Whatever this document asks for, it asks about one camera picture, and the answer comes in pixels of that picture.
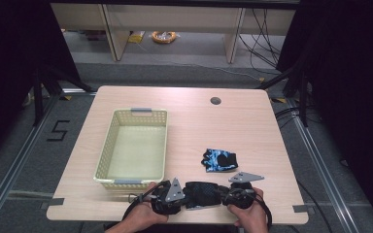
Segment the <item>gray carpet floor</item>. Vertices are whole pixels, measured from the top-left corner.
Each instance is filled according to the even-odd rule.
[[[158,85],[158,86],[190,86],[190,87],[224,87],[254,88],[259,81],[254,78],[236,75],[248,74],[253,77],[273,75],[259,74],[252,69],[226,68],[224,71],[190,66],[155,66],[155,65],[102,65],[77,64],[83,81],[93,87],[103,84],[113,85]],[[271,97],[282,95],[285,83],[279,83],[268,90]],[[62,175],[69,154],[80,133],[85,116],[90,108],[93,96],[73,96],[70,100],[59,100],[47,120],[38,142],[26,161],[12,191],[0,211],[0,232],[86,232],[99,222],[51,221],[46,218],[46,203],[51,199]],[[288,108],[286,103],[272,102],[274,112]],[[351,208],[353,216],[361,232],[373,232],[373,209],[359,188],[354,175],[340,164],[342,155],[331,141],[324,122],[314,109],[308,111],[309,130],[319,148],[326,166]],[[6,140],[0,149],[0,182],[4,178],[20,150],[23,141],[32,129],[34,120],[33,105],[26,106],[19,112],[13,127],[8,131]],[[48,139],[59,138],[52,133],[58,120],[69,120],[60,123],[58,129],[67,130],[63,141],[51,142]],[[311,160],[311,156],[299,136],[294,120],[290,116],[280,118],[281,127],[288,155],[297,179],[306,187],[311,196],[301,189],[304,202],[309,207],[309,221],[305,225],[274,225],[271,232],[328,232],[322,214],[314,204],[317,200],[324,217],[333,232],[344,232],[333,206],[329,201],[321,179]],[[171,226],[165,226],[168,232]],[[194,231],[210,232],[209,228],[196,226]]]

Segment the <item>person's left hand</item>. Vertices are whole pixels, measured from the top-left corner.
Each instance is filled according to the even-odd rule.
[[[156,186],[156,183],[150,183],[147,190],[150,190],[154,186]],[[167,221],[168,216],[155,213],[150,202],[142,202],[138,204],[122,222],[113,226],[106,232],[137,232],[145,230],[154,224],[165,223]]]

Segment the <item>yellow plastic basket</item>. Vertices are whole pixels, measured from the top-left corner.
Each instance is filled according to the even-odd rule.
[[[144,108],[114,111],[94,179],[123,191],[161,182],[165,170],[168,114]]]

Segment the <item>person's right hand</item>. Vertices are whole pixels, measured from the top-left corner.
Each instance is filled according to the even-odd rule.
[[[259,188],[253,187],[258,194],[256,198],[262,201],[263,191]],[[256,201],[248,209],[240,209],[234,205],[228,205],[228,210],[238,217],[234,225],[237,227],[244,227],[248,233],[265,233],[268,232],[266,225],[266,213]]]

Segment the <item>wooden tabletop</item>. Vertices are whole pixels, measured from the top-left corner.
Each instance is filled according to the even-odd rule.
[[[211,98],[218,97],[218,105]],[[102,86],[71,153],[50,206],[53,220],[121,220],[129,206],[127,195],[107,190],[93,179],[113,111],[153,108],[168,111],[165,180],[209,182],[229,186],[238,172],[264,176],[252,182],[264,190],[273,224],[303,224],[306,213],[292,206],[304,205],[268,96],[263,90]],[[206,173],[201,165],[206,149],[237,154],[238,169],[231,173]],[[232,223],[236,217],[225,206],[181,212],[173,223]]]

